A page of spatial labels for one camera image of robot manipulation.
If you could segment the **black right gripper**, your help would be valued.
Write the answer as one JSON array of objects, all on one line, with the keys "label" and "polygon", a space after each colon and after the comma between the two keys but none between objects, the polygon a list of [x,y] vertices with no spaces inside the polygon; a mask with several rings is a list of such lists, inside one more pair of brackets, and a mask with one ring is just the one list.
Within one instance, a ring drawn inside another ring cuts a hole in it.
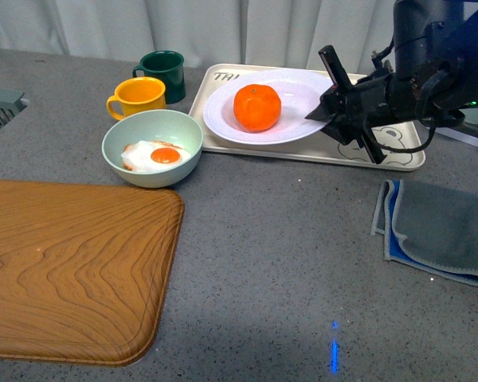
[{"label": "black right gripper", "polygon": [[322,123],[321,131],[343,145],[356,141],[373,163],[381,164],[385,155],[372,129],[416,119],[410,84],[387,73],[353,84],[332,45],[322,47],[319,56],[332,85],[305,118]]}]

